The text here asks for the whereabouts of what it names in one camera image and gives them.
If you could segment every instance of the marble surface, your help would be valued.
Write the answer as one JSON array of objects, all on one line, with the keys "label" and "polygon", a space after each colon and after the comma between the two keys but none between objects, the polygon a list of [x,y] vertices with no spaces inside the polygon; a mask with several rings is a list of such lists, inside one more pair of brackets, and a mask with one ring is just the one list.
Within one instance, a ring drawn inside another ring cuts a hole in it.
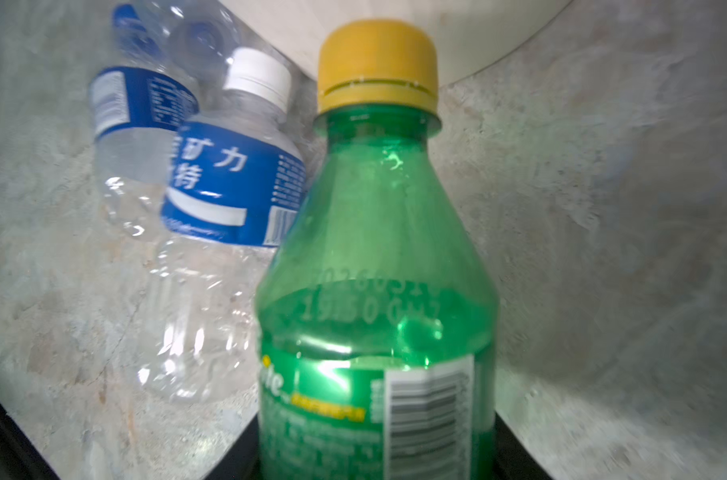
[{"label": "marble surface", "polygon": [[[86,105],[111,6],[0,2],[0,400],[63,480],[195,480],[256,391],[180,407],[130,382],[152,246],[96,213]],[[558,479],[727,479],[727,0],[575,0],[439,112],[513,432]]]}]

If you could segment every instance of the green bottle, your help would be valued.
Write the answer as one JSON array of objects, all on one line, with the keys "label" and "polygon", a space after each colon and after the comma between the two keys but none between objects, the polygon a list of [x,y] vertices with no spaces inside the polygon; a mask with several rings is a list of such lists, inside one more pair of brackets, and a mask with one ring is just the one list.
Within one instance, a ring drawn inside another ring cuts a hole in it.
[{"label": "green bottle", "polygon": [[328,158],[257,292],[267,480],[492,478],[498,297],[427,155],[435,49],[332,33]]}]

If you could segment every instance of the green label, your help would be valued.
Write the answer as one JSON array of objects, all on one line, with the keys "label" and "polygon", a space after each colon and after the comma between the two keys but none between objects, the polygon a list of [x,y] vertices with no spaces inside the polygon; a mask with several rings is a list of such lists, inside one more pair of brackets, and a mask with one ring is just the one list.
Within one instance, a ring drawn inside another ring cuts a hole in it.
[{"label": "green label", "polygon": [[262,355],[266,479],[466,480],[477,478],[479,454],[492,454],[479,451],[491,432],[491,347],[414,370],[373,357],[306,360],[267,342]]}]

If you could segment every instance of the white bottle cap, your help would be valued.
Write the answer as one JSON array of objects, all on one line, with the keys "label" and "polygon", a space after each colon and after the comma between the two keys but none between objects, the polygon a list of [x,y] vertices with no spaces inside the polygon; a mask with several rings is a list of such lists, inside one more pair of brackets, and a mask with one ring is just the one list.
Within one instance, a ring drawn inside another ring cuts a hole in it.
[{"label": "white bottle cap", "polygon": [[224,90],[242,90],[275,104],[284,113],[289,107],[292,74],[275,58],[253,48],[236,48]]}]

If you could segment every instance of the plastic bottle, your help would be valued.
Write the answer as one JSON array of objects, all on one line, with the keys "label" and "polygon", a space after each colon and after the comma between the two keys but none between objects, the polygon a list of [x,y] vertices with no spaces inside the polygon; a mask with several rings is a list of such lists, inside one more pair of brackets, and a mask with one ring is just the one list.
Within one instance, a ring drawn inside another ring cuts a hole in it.
[{"label": "plastic bottle", "polygon": [[172,61],[199,80],[218,80],[241,43],[233,14],[217,0],[134,0],[134,5]]},{"label": "plastic bottle", "polygon": [[195,81],[170,71],[131,5],[116,7],[112,31],[111,66],[90,84],[95,176],[111,223],[157,240],[172,143],[182,121],[198,112]]},{"label": "plastic bottle", "polygon": [[137,378],[172,401],[251,387],[254,290],[300,206],[304,165],[278,129],[292,76],[239,48],[222,108],[179,129],[142,321]]},{"label": "plastic bottle", "polygon": [[408,24],[321,48],[327,161],[257,292],[266,480],[491,478],[498,297],[428,159],[437,91]]}]

